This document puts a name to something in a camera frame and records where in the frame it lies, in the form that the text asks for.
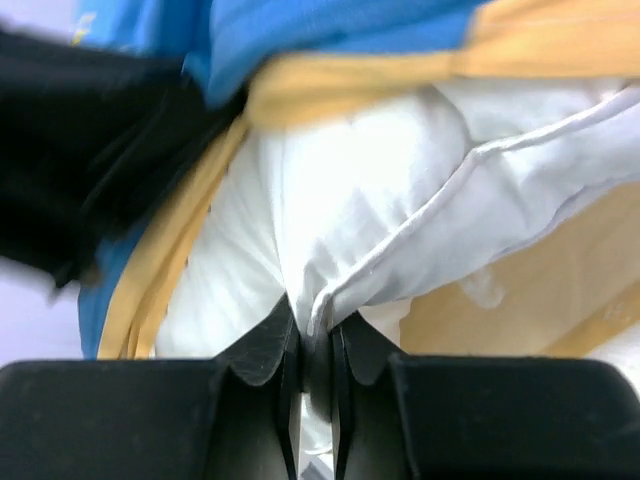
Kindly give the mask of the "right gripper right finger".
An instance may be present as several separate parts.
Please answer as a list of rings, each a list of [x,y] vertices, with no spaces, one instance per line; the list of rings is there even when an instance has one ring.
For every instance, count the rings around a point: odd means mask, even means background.
[[[359,315],[331,341],[340,479],[639,475],[639,400],[609,364],[410,355]]]

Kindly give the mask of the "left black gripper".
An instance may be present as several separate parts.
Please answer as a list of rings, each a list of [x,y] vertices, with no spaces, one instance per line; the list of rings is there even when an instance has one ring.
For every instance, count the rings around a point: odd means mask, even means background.
[[[99,275],[96,252],[151,216],[239,115],[177,58],[1,35],[1,254],[57,288]]]

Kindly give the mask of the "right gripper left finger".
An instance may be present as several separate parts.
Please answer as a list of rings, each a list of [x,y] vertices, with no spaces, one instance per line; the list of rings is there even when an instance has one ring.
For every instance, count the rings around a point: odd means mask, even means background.
[[[293,479],[299,334],[286,300],[205,360],[1,371],[5,479]]]

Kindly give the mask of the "blue Pikachu pillowcase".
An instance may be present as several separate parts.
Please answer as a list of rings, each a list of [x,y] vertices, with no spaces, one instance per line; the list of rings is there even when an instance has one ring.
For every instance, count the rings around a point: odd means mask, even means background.
[[[430,53],[286,54],[260,68],[240,117],[205,152],[152,221],[104,255],[107,273],[78,301],[81,349],[89,359],[143,358],[209,202],[249,129],[299,126],[352,113],[443,80],[635,78],[635,1],[455,2],[428,27],[462,42]]]

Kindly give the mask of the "white pillow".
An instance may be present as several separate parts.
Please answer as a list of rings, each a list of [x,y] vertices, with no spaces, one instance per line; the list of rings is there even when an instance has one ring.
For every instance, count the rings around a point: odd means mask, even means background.
[[[287,297],[420,353],[590,356],[639,377],[639,89],[461,80],[248,135],[159,327],[213,357]]]

